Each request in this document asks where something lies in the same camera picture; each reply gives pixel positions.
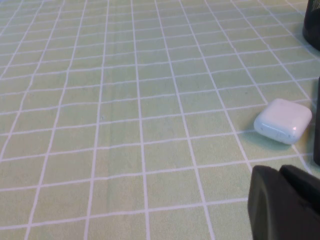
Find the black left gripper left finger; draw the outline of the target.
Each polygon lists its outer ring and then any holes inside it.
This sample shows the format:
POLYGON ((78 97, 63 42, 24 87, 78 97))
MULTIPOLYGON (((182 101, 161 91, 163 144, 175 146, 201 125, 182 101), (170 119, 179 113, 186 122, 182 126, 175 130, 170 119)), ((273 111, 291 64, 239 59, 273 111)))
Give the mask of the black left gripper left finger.
POLYGON ((320 212, 298 195, 280 169, 253 167, 247 209, 255 240, 320 238, 320 212))

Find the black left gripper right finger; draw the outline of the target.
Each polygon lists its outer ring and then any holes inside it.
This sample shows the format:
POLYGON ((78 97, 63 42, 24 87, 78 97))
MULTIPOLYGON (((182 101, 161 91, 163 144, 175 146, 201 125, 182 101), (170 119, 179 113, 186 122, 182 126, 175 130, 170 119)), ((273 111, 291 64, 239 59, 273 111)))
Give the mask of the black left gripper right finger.
POLYGON ((283 165, 280 174, 307 201, 315 212, 320 211, 320 179, 294 165, 283 165))

